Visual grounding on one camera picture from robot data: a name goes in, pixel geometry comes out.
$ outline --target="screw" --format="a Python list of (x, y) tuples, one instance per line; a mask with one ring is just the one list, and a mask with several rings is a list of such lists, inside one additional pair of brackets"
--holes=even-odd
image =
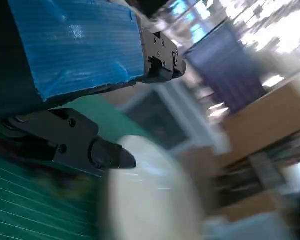
[(71, 128), (74, 128), (74, 127), (75, 127), (75, 124), (76, 124), (75, 120), (74, 120), (73, 118), (71, 118), (71, 119), (69, 120), (69, 125), (70, 125), (70, 127), (71, 127)]
[(28, 121), (28, 116), (27, 115), (16, 116), (15, 120), (20, 123), (26, 123)]
[(66, 148), (66, 146), (64, 144), (61, 144), (59, 146), (59, 152), (60, 152), (60, 154), (64, 154), (66, 152), (66, 150), (67, 150), (67, 148)]

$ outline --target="blue padded block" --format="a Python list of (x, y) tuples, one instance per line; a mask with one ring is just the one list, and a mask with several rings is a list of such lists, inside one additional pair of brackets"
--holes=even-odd
[(45, 101), (144, 74), (135, 15), (104, 0), (8, 0)]

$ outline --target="ceiling light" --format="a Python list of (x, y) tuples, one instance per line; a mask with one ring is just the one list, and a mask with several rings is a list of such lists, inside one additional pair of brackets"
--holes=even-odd
[(208, 9), (209, 7), (211, 7), (213, 4), (213, 0), (208, 0), (208, 2), (206, 3), (206, 8)]
[(213, 105), (213, 106), (209, 107), (209, 109), (217, 109), (218, 107), (221, 107), (223, 105), (224, 105), (224, 103), (220, 103), (220, 104)]
[(276, 75), (276, 76), (273, 76), (273, 77), (270, 77), (267, 81), (265, 81), (262, 86), (263, 87), (273, 87), (274, 85), (278, 84), (279, 82), (281, 82), (282, 80), (284, 80), (283, 77), (281, 77), (280, 75)]
[(220, 110), (216, 110), (216, 111), (214, 111), (213, 113), (211, 113), (210, 115), (209, 115), (209, 117), (218, 117), (218, 116), (221, 116), (222, 114), (224, 114), (226, 111), (228, 111), (229, 110), (229, 108), (222, 108), (222, 109), (220, 109)]

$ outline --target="green cutting mat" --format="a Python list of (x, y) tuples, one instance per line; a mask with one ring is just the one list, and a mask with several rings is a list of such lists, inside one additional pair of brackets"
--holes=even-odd
[[(100, 96), (87, 96), (65, 107), (96, 122), (100, 136), (116, 142), (124, 135), (146, 136)], [(78, 201), (50, 195), (21, 167), (0, 159), (0, 240), (98, 239), (95, 232), (97, 180)]]

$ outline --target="metal bracket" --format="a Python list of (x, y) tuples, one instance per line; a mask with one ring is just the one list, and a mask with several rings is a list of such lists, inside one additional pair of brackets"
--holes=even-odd
[(138, 82), (164, 83), (185, 74), (185, 61), (178, 55), (177, 46), (163, 33), (141, 32), (141, 44), (145, 66), (144, 76)]
[(71, 108), (8, 118), (0, 125), (0, 138), (15, 143), (17, 158), (54, 163), (95, 176), (105, 169), (136, 166), (132, 155), (99, 137), (97, 124)]

